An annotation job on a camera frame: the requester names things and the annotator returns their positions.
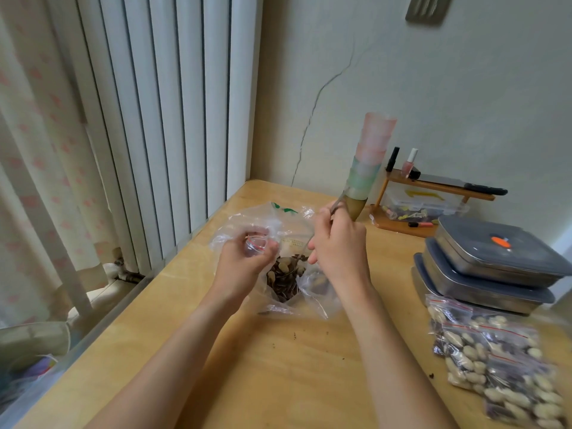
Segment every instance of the light switch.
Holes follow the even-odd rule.
[[[451,0],[411,0],[405,21],[437,26],[447,15]]]

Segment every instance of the forearm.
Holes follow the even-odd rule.
[[[233,312],[221,298],[205,297],[87,427],[174,427],[220,329]]]
[[[360,345],[380,427],[457,427],[367,283],[344,302]]]

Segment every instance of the hand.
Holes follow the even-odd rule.
[[[241,233],[223,245],[213,284],[205,296],[206,301],[222,300],[237,311],[254,287],[258,275],[276,259],[278,243],[273,240],[268,240],[263,254],[246,257],[246,237],[247,232]]]
[[[340,203],[331,216],[332,204],[322,208],[314,218],[315,235],[308,243],[313,252],[308,263],[320,263],[343,303],[356,291],[371,286],[366,227],[352,221],[345,203]]]

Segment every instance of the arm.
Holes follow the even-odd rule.
[[[227,242],[213,284],[196,310],[87,428],[172,428],[219,331],[274,260],[277,244],[246,258],[244,235]]]
[[[379,427],[457,427],[371,285],[365,226],[342,206],[322,209],[315,231],[309,262],[320,261],[354,328]]]

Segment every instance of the tile floor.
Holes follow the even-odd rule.
[[[72,337],[76,340],[85,337],[135,286],[133,283],[115,280],[105,288],[88,292],[93,313],[90,316],[82,317],[78,315],[75,307],[69,311],[68,325]]]

